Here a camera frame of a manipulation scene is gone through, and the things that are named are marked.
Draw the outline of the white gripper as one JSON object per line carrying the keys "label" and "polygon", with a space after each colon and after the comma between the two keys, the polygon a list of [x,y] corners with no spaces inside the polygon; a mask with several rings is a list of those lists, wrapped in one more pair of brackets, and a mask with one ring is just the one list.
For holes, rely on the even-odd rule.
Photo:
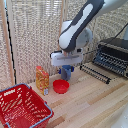
{"label": "white gripper", "polygon": [[[69,65],[71,72],[74,72],[74,67],[71,64],[80,63],[83,60],[83,49],[75,49],[67,56],[63,54],[63,51],[54,51],[50,54],[51,64],[53,66]],[[62,73],[62,68],[59,68],[58,73]]]}

